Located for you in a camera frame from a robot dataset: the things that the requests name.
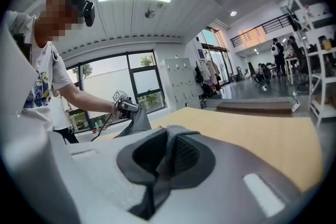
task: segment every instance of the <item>wooden table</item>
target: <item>wooden table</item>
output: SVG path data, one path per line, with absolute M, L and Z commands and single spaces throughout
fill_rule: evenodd
M 285 58 L 285 68 L 287 72 L 287 79 L 290 81 L 290 84 L 293 85 L 293 72 L 294 72 L 294 65 L 293 65 L 293 70 L 291 68 L 291 61 L 296 60 L 297 63 L 299 64 L 299 60 L 296 57 L 291 57 L 291 58 Z
M 173 124 L 244 147 L 281 171 L 301 191 L 322 180 L 321 148 L 310 118 L 272 118 L 183 108 L 151 122 L 152 128 Z M 116 135 L 98 139 L 108 140 Z

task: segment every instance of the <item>vr headset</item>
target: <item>vr headset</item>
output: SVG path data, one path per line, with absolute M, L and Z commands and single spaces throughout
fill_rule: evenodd
M 86 0 L 86 5 L 83 11 L 83 16 L 84 16 L 85 24 L 88 27 L 91 27 L 93 25 L 94 18 L 95 18 L 94 11 L 95 11 L 94 3 Z

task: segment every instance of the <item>window frame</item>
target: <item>window frame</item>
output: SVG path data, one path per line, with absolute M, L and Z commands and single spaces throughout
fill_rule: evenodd
M 150 53 L 150 52 L 153 54 L 153 58 L 154 58 L 154 62 L 155 62 L 154 65 L 147 66 L 147 67 L 136 67 L 136 68 L 131 68 L 130 67 L 129 55 L 144 54 L 144 53 Z M 98 58 L 94 58 L 94 59 L 91 59 L 91 60 L 88 60 L 88 61 L 79 62 L 76 65 L 68 67 L 67 70 L 70 70 L 72 68 L 78 67 L 78 72 L 79 72 L 78 78 L 79 78 L 79 80 L 78 80 L 78 82 L 76 82 L 74 84 L 75 84 L 76 87 L 79 87 L 79 89 L 82 91 L 83 90 L 83 86 L 82 86 L 82 70 L 81 70 L 81 66 L 86 65 L 88 63 L 92 63 L 92 62 L 96 62 L 96 61 L 100 61 L 100 60 L 105 60 L 105 59 L 109 59 L 109 58 L 114 58 L 114 57 L 118 57 L 118 56 L 126 56 L 128 71 L 129 71 L 129 74 L 130 74 L 132 89 L 133 89 L 133 93 L 134 93 L 134 97 L 135 97 L 135 102 L 137 104 L 139 104 L 139 101 L 138 101 L 139 97 L 143 97 L 143 96 L 146 96 L 146 95 L 149 95 L 149 94 L 161 92 L 163 106 L 161 108 L 158 108 L 158 109 L 155 109 L 155 110 L 153 110 L 151 112 L 148 112 L 147 114 L 150 114 L 150 113 L 153 113 L 155 111 L 158 111 L 158 110 L 166 108 L 165 94 L 164 94 L 164 91 L 163 91 L 163 87 L 162 87 L 162 83 L 161 83 L 161 79 L 160 79 L 160 74 L 159 74 L 159 70 L 158 70 L 158 66 L 157 66 L 156 58 L 155 58 L 155 53 L 154 53 L 153 49 L 151 49 L 151 50 L 140 50 L 140 51 L 127 51 L 127 52 L 123 52 L 123 53 L 120 53 L 120 54 L 113 54 L 113 55 L 98 57 Z M 143 93 L 138 94 L 133 74 L 137 73 L 137 72 L 148 71 L 148 70 L 155 70 L 155 74 L 156 74 L 156 78 L 158 80 L 159 88 L 155 89 L 155 90 L 152 90 L 152 91 L 147 91 L 147 92 L 143 92 Z M 88 121 L 90 130 L 93 130 L 95 128 L 95 126 L 93 124 L 92 119 L 89 117 L 89 114 L 88 114 L 87 111 L 82 110 L 82 109 L 76 109 L 76 110 L 69 111 L 69 115 L 75 115 L 75 114 L 79 114 L 79 113 L 82 113 L 82 112 L 85 113 L 85 116 L 86 116 L 86 119 Z M 124 120 L 121 120 L 121 121 L 116 121 L 116 122 L 112 123 L 111 125 L 118 124 L 118 123 L 121 123 L 121 122 L 124 122 L 124 121 L 127 121 L 127 120 L 129 120 L 129 119 L 124 119 Z M 78 131 L 76 133 L 87 132 L 87 131 L 88 130 L 83 130 L 83 131 Z

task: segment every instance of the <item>white tag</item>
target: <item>white tag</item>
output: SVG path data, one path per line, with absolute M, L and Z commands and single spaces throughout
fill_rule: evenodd
M 298 109 L 299 106 L 300 106 L 300 103 L 297 102 L 297 101 L 295 101 L 295 103 L 294 103 L 294 105 L 293 105 L 293 107 L 292 107 L 292 112 L 295 112 L 295 110 Z
M 285 204 L 257 174 L 248 174 L 243 180 L 266 217 L 272 217 L 285 208 Z

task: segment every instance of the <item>graphic print t-shirt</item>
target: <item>graphic print t-shirt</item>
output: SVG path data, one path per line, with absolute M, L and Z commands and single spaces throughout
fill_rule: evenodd
M 11 26 L 17 16 L 17 12 L 7 11 L 5 22 Z M 44 48 L 39 48 L 34 37 L 34 23 L 36 16 L 32 16 L 27 23 L 25 43 L 32 45 L 31 65 L 36 70 L 38 78 L 34 83 L 22 112 L 28 117 L 38 118 L 48 131 L 52 130 L 49 98 L 51 86 L 58 90 L 68 85 L 71 80 L 67 74 L 64 62 L 56 48 L 48 42 Z

